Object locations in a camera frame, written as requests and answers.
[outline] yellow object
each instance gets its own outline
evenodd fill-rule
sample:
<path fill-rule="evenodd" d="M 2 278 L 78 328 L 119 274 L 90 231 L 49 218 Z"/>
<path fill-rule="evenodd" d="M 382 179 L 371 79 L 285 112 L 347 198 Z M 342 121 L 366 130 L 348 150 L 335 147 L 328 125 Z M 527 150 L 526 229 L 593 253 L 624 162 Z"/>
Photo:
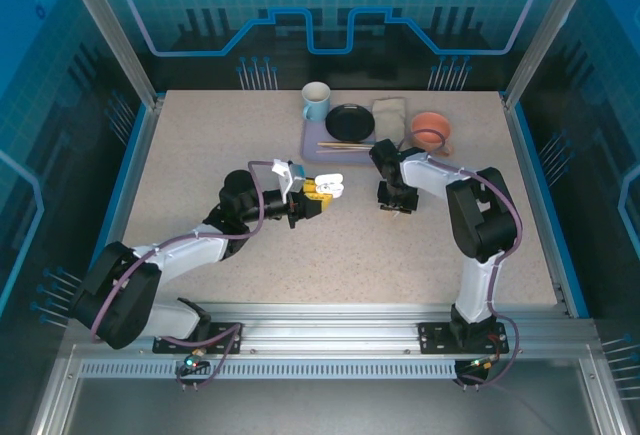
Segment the yellow object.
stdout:
<path fill-rule="evenodd" d="M 330 193 L 316 192 L 316 182 L 311 178 L 307 178 L 304 181 L 302 191 L 309 200 L 321 200 L 323 212 L 327 209 L 327 207 L 331 203 L 331 200 L 333 200 L 333 195 L 331 195 Z"/>

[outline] black plate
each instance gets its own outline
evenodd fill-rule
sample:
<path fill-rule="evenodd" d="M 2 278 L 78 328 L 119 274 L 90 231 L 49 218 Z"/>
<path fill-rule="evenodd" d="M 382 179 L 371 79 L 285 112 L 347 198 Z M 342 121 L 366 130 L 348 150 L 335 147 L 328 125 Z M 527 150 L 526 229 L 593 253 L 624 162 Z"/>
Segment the black plate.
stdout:
<path fill-rule="evenodd" d="M 361 142 L 373 133 L 375 121 L 369 110 L 347 103 L 335 107 L 325 120 L 327 132 L 341 142 Z"/>

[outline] folded cloth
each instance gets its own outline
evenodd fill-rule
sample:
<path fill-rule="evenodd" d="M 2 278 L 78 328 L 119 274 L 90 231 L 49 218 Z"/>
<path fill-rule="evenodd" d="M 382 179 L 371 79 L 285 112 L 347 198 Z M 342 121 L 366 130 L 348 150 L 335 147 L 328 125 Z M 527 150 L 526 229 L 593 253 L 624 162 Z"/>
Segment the folded cloth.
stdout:
<path fill-rule="evenodd" d="M 400 143 L 404 138 L 404 98 L 385 98 L 373 102 L 373 119 L 376 122 L 376 141 L 390 139 Z"/>

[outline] table surface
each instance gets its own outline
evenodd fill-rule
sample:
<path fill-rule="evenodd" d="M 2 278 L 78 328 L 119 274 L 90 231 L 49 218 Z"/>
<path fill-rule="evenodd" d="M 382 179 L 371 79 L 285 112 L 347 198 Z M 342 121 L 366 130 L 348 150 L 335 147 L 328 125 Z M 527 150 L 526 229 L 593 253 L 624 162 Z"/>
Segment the table surface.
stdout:
<path fill-rule="evenodd" d="M 452 124 L 451 160 L 498 168 L 524 224 L 518 252 L 505 262 L 498 304 L 554 305 L 556 298 L 496 92 L 334 91 L 332 103 L 371 105 L 405 97 L 407 121 L 437 111 Z M 250 160 L 300 162 L 303 121 L 297 91 L 169 91 L 124 236 L 128 246 L 187 232 L 218 203 L 225 176 Z M 340 172 L 343 196 L 290 230 L 265 221 L 232 258 L 200 267 L 159 290 L 160 299 L 264 303 L 453 303 L 462 254 L 446 204 L 420 194 L 418 211 L 378 209 L 373 167 L 304 163 L 307 176 Z M 263 189 L 277 188 L 262 169 Z"/>

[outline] enclosure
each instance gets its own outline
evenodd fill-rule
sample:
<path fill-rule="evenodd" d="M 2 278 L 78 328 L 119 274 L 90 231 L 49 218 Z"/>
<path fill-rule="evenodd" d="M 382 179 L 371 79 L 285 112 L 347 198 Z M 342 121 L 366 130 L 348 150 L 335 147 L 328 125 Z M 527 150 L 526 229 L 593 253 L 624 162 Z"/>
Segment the enclosure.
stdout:
<path fill-rule="evenodd" d="M 6 433 L 636 432 L 640 0 L 4 0 L 0 14 Z M 310 151 L 312 81 L 332 106 L 443 114 L 452 162 L 501 171 L 524 231 L 495 296 L 520 348 L 499 385 L 463 391 L 456 361 L 477 354 L 422 350 L 419 324 L 448 322 L 461 283 L 444 202 L 421 194 L 394 218 L 368 157 Z M 113 350 L 69 319 L 105 246 L 188 232 L 227 174 L 276 158 L 341 173 L 344 194 L 158 291 L 242 323 L 219 380 L 183 393 L 184 355 L 152 337 Z"/>

